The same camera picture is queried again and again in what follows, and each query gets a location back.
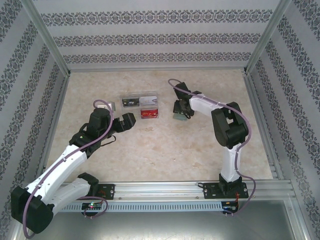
beige floor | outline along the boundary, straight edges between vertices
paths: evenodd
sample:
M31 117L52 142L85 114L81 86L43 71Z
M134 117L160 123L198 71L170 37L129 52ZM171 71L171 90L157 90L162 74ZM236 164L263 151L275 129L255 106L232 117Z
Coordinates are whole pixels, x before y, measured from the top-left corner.
M212 120L199 112L188 121L173 119L176 95L167 83L170 78L185 81L191 91L201 91L220 102L237 102L253 129L242 152L240 171L255 179L272 179L240 70L72 73L48 166L88 122L95 99L115 102L115 116L119 117L121 94L157 91L158 119L137 119L131 130L117 133L116 142L98 149L67 180L73 181L83 172L104 182L217 180L223 147L215 139Z

red card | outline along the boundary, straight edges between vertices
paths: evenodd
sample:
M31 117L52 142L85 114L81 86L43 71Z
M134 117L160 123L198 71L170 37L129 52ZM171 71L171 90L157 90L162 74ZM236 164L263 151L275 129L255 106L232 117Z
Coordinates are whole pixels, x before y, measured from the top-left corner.
M158 117L158 109L152 110L142 110L141 109L141 118L142 119L155 119Z

clear plastic case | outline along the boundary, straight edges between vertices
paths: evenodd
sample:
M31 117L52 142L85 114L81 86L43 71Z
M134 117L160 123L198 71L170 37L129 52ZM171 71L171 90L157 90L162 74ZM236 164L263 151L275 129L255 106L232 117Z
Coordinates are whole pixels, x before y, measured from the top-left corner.
M156 91L126 93L121 97L123 113L133 113L136 118L155 119L159 117L159 96Z

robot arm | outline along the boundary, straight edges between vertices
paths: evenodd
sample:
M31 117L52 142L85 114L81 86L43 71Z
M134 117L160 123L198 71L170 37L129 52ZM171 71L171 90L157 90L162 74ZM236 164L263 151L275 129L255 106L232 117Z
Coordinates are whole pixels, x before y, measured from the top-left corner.
M177 84L176 87L191 92L184 82ZM235 169L235 158L238 147L246 140L246 136L249 133L246 122L235 112L204 99L205 96L199 91L193 92L199 97L190 96L177 89L174 89L174 91L178 98L173 108L175 114L184 115L185 120L190 119L195 112L200 112L212 118L215 137L218 143L224 147L219 187L225 195L228 195L230 190L234 191L235 188L240 187L242 182L242 178ZM231 102L227 105L241 112L236 102ZM240 155L241 149L238 151L238 169Z
M136 119L132 113L126 113L122 117L123 120L116 118L112 121L112 126L103 139L75 152L52 170L68 154L96 140L106 132L111 122L110 112L104 108L95 108L90 115L89 123L85 123L79 132L72 137L69 145L55 162L26 188L18 186L12 191L11 216L22 223L27 200L36 187L40 187L35 192L26 214L27 228L38 234L49 225L54 215L67 204L83 196L95 196L98 191L99 180L88 173L80 174L72 183L61 189L59 187L80 164L100 148L104 139L110 138L114 133L129 130L135 125ZM40 181L49 171L52 172L39 186Z

cable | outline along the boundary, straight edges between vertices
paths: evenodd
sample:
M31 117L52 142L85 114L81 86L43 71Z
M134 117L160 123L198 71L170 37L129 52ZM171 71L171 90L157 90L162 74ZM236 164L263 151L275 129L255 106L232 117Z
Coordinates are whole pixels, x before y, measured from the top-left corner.
M108 145L108 144L112 144L112 143L114 143L115 141L117 141L116 136L111 135L111 137L114 137L114 140L113 140L113 141L107 142L107 143L101 145L100 147L103 147L103 146Z
M236 201L236 206L235 207L237 208L237 207L239 207L239 193L236 192L235 196L236 196L236 200L235 200Z
M29 235L28 234L28 230L27 230L27 212L28 212L28 208L29 208L29 205L30 205L30 202L32 200L32 198L34 197L34 195L36 194L36 192L38 191L38 189L41 188L42 184L44 183L44 181L47 179L47 177L61 164L63 163L64 161L66 161L69 157L71 157L73 154L77 153L78 151L81 151L95 143L97 143L98 141L100 141L101 139L103 139L107 133L110 131L111 127L112 127L112 123L113 123L113 120L114 120L114 114L112 112L112 109L111 107L109 106L109 103L104 101L104 100L101 100L101 99L97 99L93 102L93 107L96 109L97 106L96 106L96 103L97 102L102 102L103 104L105 104L108 109L109 109L109 112L110 112L110 124L109 124L109 127L107 128L107 130L104 132L104 134L102 134L100 137L98 137L97 139L89 142L88 144L72 151L71 153L69 153L67 156L65 156L64 158L62 158L60 161L58 161L44 176L43 178L40 180L39 184L34 188L33 192L31 193L31 195L29 196L28 200L26 201L26 204L25 204L25 207L24 207L24 210L23 210L23 216L22 216L22 228L23 228L23 233L24 233L24 236L26 239L31 239L35 233L33 233L32 235Z
M97 214L94 215L94 216L88 216L88 215L86 215L86 211L87 211L88 209L90 209L90 208L86 208L86 209L84 210L84 212L83 212L83 215L84 215L85 218L94 219L94 218L99 217L100 215L104 214L104 213L107 211L107 209L108 209L108 202L107 202L107 200L105 200L103 197L99 197L99 196L82 196L82 197L78 198L77 200L86 200L86 199L88 199L88 200L91 200L91 199L99 199L99 200L101 200L101 202L105 202L105 209L104 209L103 211L97 213Z
M251 125L250 125L250 123L249 123L249 120L248 120L240 111L238 111L237 109L234 109L233 107L228 106L228 105L226 105L226 104L224 104L224 103L217 102L217 101L215 101L215 100L213 100L213 99L211 99L211 98L208 98L208 97L206 97L206 96L199 96L199 95L194 94L194 93L192 93L192 92L183 90L183 89L181 89L181 88L176 87L175 85L173 85L173 84L171 83L171 81L176 81L176 82L178 82L178 83L180 83L180 84L181 84L182 82L179 81L179 80L177 80L177 79L174 79L174 78L169 79L169 80L168 80L168 83L169 83L169 85L170 85L171 87L173 87L174 89L176 89L176 90L178 90L178 91L180 91L180 92L182 92L182 93L191 95L191 96L193 96L193 97L207 100L208 102L213 103L213 104L215 104L215 105L218 105L218 106L220 106L220 107L229 109L229 110L235 112L236 114L238 114L238 115L239 115L241 118L243 118L243 120L245 121L245 123L246 123L246 125L247 125L247 127L248 127L248 137L247 137L246 140L236 149L235 157L234 157L234 168L235 168L236 173L239 174L239 176L241 176L241 177L243 177L243 178L246 178L246 179L250 179L250 180L253 182L253 189L252 189L252 192L251 192L249 198L247 199L247 201L246 201L245 204L243 205L243 207L236 212L236 214L238 214L240 211L242 211L242 210L248 205L248 203L249 203L249 201L251 200L251 198L253 197L253 195L254 195L254 193L255 193L255 191L256 191L256 187L257 187L256 180L254 180L254 179L253 179L252 177L250 177L250 176L246 176L246 175L243 175L242 173L240 173L239 170L238 170L238 166L237 166L239 150L240 150L241 148L243 148L243 147L250 141L251 136L252 136L252 128L251 128Z

